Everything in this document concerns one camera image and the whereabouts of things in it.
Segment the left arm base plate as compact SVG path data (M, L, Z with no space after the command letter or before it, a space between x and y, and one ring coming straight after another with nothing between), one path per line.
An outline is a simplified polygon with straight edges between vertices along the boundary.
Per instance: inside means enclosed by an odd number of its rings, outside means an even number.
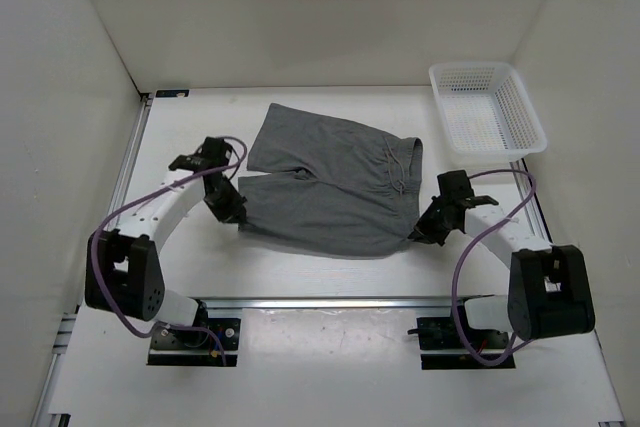
M229 314L199 318L217 337L206 332L163 329L151 337L147 354L148 366L162 367L236 367L239 358L241 318Z

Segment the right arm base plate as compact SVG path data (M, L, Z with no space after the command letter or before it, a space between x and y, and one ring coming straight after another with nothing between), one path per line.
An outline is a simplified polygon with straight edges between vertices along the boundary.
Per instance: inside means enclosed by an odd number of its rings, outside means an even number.
M495 361L508 347L510 337L496 330L473 330L462 320L473 349L487 361ZM452 317L418 317L407 335L418 340L423 371L481 370L478 362L462 344Z

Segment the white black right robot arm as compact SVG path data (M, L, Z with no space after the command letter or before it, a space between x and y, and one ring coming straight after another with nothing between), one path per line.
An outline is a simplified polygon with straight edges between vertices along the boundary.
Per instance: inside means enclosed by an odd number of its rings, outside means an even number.
M453 231L471 239L451 282L452 340L470 348L486 330L512 333L523 342L592 332L595 310L581 250L534 235L519 224L514 211L505 212L494 198L476 194L472 178L464 170L439 175L439 193L410 236L439 246ZM508 269L507 294L460 298L462 268L477 245Z

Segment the grey shorts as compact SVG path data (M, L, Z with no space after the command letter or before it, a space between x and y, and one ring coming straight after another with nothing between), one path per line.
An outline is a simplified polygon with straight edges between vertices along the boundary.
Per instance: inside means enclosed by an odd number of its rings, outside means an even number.
M319 254L376 258L410 242L423 143L273 103L238 181L251 235Z

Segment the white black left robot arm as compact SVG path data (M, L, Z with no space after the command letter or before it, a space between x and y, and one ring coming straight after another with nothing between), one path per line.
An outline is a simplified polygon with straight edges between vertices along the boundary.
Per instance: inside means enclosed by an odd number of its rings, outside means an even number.
M205 343L210 324L203 303L167 289L159 254L200 203L222 224L246 221L246 198L225 175L246 154L246 144L235 137L207 137L195 152L169 164L156 191L102 221L88 240L86 304L116 314L129 329L131 319L154 322L175 329L188 347Z

